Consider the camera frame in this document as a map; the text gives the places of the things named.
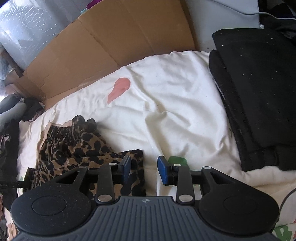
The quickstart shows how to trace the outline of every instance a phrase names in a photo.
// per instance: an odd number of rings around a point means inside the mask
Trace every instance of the leopard print garment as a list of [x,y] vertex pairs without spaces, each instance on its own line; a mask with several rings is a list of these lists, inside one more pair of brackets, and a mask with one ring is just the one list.
[[[131,157],[131,173],[126,184],[114,186],[115,196],[145,196],[143,151],[114,153],[97,132],[95,120],[85,121],[78,115],[73,118],[71,126],[50,127],[39,153],[31,187],[35,188],[80,165],[94,170],[106,163],[120,163],[125,155]],[[95,192],[96,184],[91,184],[88,196],[94,198]]]

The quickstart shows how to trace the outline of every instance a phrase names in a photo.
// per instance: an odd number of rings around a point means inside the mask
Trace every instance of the pink print on fabric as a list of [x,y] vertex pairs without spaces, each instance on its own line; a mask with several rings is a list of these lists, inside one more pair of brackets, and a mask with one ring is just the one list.
[[113,100],[121,96],[131,86],[131,82],[128,78],[119,78],[114,83],[114,88],[108,95],[107,104],[110,104]]

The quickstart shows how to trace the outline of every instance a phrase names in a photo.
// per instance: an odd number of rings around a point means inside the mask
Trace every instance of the white fabric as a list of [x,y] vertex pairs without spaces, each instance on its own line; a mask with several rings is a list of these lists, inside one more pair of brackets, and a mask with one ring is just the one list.
[[[107,104],[117,79],[130,88]],[[35,167],[36,146],[49,121],[63,124],[76,115],[94,118],[98,130],[115,152],[144,151],[148,195],[176,195],[176,187],[162,185],[157,157],[179,156],[192,170],[212,166],[275,197],[287,193],[281,185],[295,183],[296,172],[277,167],[243,172],[224,107],[208,72],[208,53],[186,51],[147,57],[71,94],[31,123],[20,123],[18,169],[24,175]],[[198,187],[196,197],[200,198]]]

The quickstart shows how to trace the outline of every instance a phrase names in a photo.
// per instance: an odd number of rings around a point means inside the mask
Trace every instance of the purple object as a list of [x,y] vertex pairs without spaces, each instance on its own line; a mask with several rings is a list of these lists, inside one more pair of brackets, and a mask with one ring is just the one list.
[[92,0],[87,6],[86,9],[90,9],[91,7],[93,7],[94,5],[96,5],[97,3],[99,3],[102,0]]

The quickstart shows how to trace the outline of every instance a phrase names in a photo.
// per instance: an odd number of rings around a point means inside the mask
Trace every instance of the ribbed gray surface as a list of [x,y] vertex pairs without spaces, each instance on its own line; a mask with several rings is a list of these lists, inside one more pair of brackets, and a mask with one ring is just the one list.
[[218,241],[277,240],[271,234],[235,238],[206,226],[192,207],[181,206],[171,197],[121,197],[110,206],[97,208],[91,219],[72,233],[57,237],[19,234],[15,241]]

